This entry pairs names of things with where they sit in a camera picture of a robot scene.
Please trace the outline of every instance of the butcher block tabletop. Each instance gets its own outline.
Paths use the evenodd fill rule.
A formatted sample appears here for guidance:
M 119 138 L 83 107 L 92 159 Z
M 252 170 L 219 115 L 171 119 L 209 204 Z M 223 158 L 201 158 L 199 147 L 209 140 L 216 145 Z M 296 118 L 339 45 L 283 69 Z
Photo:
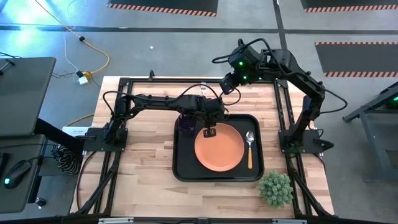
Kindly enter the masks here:
M 117 90 L 121 77 L 104 77 L 93 119 L 93 127 L 102 128 L 111 113 L 102 99 L 106 91 Z M 135 83 L 133 94 L 176 97 L 194 83 Z M 217 93 L 216 83 L 207 83 Z M 241 101 L 227 106 L 231 113 L 251 114 L 259 122 L 265 173 L 276 170 L 287 173 L 284 155 L 280 152 L 277 132 L 280 129 L 274 86 L 253 84 L 238 87 Z M 302 109 L 304 94 L 289 85 L 295 119 Z M 187 94 L 201 95 L 200 87 Z M 283 91 L 280 91 L 285 123 L 289 127 Z M 207 90 L 206 97 L 214 98 Z M 108 94 L 113 108 L 116 94 Z M 225 103 L 236 101 L 236 92 L 223 96 Z M 114 193 L 111 215 L 113 217 L 210 217 L 210 218 L 293 218 L 293 206 L 273 209 L 259 196 L 257 182 L 181 182 L 172 172 L 174 123 L 176 111 L 145 110 L 127 122 L 127 146 L 122 153 Z M 83 205 L 98 186 L 103 163 L 103 152 L 97 152 L 88 162 L 81 176 L 80 204 Z M 308 188 L 323 208 L 333 213 L 331 198 L 322 163 L 312 154 L 303 154 L 303 165 Z M 298 189 L 298 200 L 303 212 L 303 197 Z M 105 188 L 102 207 L 106 203 Z M 76 199 L 71 212 L 76 211 Z

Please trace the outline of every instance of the concrete floor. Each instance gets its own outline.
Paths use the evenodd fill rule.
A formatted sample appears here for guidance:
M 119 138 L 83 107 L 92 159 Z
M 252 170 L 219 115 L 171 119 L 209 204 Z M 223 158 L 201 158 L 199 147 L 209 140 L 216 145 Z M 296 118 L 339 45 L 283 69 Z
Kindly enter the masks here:
M 63 22 L 72 24 L 66 14 L 69 1 L 41 2 L 46 2 L 44 5 Z M 214 18 L 108 9 L 105 6 L 107 0 L 87 2 L 86 6 L 84 0 L 77 0 L 70 7 L 70 15 L 77 26 L 164 28 L 158 32 L 100 32 L 101 29 L 98 32 L 82 32 L 92 44 L 111 57 L 109 66 L 95 75 L 99 84 L 105 75 L 148 75 L 149 70 L 165 76 L 222 76 L 230 71 L 229 66 L 214 65 L 210 60 L 230 53 L 238 38 L 248 42 L 263 37 L 273 48 L 281 45 L 279 34 L 276 34 L 280 27 L 277 26 L 273 0 L 219 0 L 218 15 Z M 364 174 L 375 170 L 374 158 L 360 121 L 346 124 L 341 117 L 373 99 L 397 79 L 326 78 L 314 42 L 397 41 L 398 35 L 366 33 L 394 30 L 391 34 L 398 34 L 398 23 L 391 22 L 398 21 L 398 11 L 305 13 L 300 0 L 279 0 L 279 7 L 285 29 L 331 30 L 323 35 L 287 34 L 285 38 L 288 49 L 300 66 L 312 71 L 314 78 L 322 80 L 328 89 L 349 103 L 347 109 L 325 114 L 315 123 L 325 129 L 323 139 L 335 143 L 324 158 L 335 213 L 343 218 L 396 223 L 396 183 L 365 184 L 362 181 Z M 0 12 L 0 26 L 18 24 L 58 25 L 31 0 L 9 1 Z M 209 28 L 230 29 L 230 32 Z M 365 31 L 361 35 L 339 35 L 341 30 Z M 0 42 L 3 43 L 0 51 L 21 57 L 56 57 L 55 72 L 73 72 L 73 67 L 64 57 L 62 34 L 38 31 L 34 26 L 23 27 L 22 30 L 0 30 Z M 74 35 L 67 34 L 67 37 L 68 56 L 79 69 L 96 69 L 104 63 L 101 54 L 82 45 Z M 260 44 L 255 45 L 256 49 L 261 47 Z M 354 82 L 359 87 L 354 89 Z M 40 117 L 61 128 L 74 119 L 93 113 L 99 90 L 94 83 L 80 86 L 71 78 L 52 78 Z M 340 101 L 328 95 L 322 110 L 340 106 Z M 78 125 L 90 124 L 91 120 L 87 119 Z M 0 220 L 67 214 L 75 181 L 74 177 L 69 176 L 46 177 L 39 195 L 49 200 L 47 206 L 41 210 L 27 206 L 22 213 L 0 215 Z

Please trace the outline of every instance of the terracotta plate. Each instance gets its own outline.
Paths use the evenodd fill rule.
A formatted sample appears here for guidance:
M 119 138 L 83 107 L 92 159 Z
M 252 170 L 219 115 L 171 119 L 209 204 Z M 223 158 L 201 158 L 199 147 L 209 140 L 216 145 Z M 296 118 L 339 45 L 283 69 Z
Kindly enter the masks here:
M 223 172 L 230 170 L 241 162 L 244 153 L 242 136 L 230 125 L 218 123 L 216 136 L 203 137 L 200 130 L 195 140 L 195 154 L 207 169 Z

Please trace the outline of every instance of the computer mouse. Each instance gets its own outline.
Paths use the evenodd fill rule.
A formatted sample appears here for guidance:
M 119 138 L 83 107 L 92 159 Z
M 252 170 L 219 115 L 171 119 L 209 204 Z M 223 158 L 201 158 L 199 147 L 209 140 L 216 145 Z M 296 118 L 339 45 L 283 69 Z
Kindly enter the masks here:
M 32 164 L 29 161 L 21 160 L 17 162 L 11 169 L 7 172 L 4 178 L 4 186 L 7 189 L 16 188 L 20 182 L 23 180 L 24 176 L 30 168 Z

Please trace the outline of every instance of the black tray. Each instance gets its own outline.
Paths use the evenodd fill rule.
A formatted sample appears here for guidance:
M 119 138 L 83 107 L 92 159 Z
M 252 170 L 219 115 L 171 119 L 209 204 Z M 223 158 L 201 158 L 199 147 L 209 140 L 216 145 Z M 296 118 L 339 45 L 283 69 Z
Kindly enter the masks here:
M 179 130 L 177 121 L 174 127 L 173 173 L 185 182 L 252 182 L 259 180 L 264 173 L 261 135 L 258 120 L 250 114 L 231 114 L 226 123 L 241 134 L 244 141 L 244 154 L 241 162 L 231 170 L 215 172 L 204 167 L 195 155 L 195 138 L 203 128 L 201 122 L 195 126 L 195 134 L 187 136 Z M 249 145 L 245 140 L 248 131 L 254 133 L 252 149 L 252 169 L 248 169 Z

